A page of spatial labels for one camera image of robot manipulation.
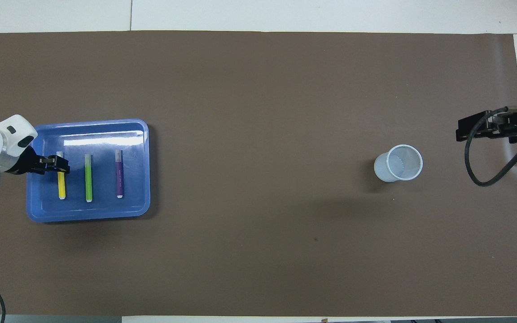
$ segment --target green marker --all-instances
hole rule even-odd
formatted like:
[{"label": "green marker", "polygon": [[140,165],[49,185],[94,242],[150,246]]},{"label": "green marker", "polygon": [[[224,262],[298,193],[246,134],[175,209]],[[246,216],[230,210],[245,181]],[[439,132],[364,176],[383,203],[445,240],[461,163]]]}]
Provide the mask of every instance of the green marker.
[{"label": "green marker", "polygon": [[93,185],[91,183],[91,154],[85,154],[85,200],[93,200]]}]

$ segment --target yellow marker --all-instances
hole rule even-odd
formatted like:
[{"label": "yellow marker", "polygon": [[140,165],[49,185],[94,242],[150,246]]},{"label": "yellow marker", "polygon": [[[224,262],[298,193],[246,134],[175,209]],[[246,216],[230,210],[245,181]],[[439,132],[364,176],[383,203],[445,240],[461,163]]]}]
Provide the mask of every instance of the yellow marker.
[{"label": "yellow marker", "polygon": [[[63,157],[63,152],[58,151],[56,155]],[[57,188],[59,189],[59,199],[65,200],[65,174],[63,172],[57,172]]]}]

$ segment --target blue tray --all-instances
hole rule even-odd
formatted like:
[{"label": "blue tray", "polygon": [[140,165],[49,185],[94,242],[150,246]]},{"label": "blue tray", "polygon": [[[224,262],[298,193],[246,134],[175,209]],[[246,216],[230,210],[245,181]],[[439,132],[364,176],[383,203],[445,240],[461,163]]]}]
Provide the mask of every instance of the blue tray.
[{"label": "blue tray", "polygon": [[[27,174],[27,215],[35,222],[137,217],[150,205],[149,129],[141,119],[56,123],[35,127],[41,155],[63,151],[70,173],[60,200],[57,174]],[[123,151],[123,198],[115,186],[115,150]],[[92,154],[93,201],[85,201],[84,154]]]}]

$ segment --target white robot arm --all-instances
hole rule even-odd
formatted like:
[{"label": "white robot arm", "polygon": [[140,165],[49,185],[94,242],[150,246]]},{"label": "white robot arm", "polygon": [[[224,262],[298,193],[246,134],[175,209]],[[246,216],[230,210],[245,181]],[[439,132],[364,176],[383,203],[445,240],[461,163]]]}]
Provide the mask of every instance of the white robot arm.
[{"label": "white robot arm", "polygon": [[25,118],[16,114],[0,122],[0,172],[24,174],[46,171],[69,172],[68,161],[51,155],[39,156],[29,146],[37,131]]}]

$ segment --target clear plastic cup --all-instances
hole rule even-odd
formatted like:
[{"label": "clear plastic cup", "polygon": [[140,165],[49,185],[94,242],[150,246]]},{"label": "clear plastic cup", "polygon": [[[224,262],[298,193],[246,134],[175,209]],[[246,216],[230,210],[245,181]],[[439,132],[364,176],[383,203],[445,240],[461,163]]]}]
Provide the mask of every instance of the clear plastic cup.
[{"label": "clear plastic cup", "polygon": [[384,182],[411,180],[422,171],[422,156],[410,145],[392,147],[374,161],[374,172]]}]

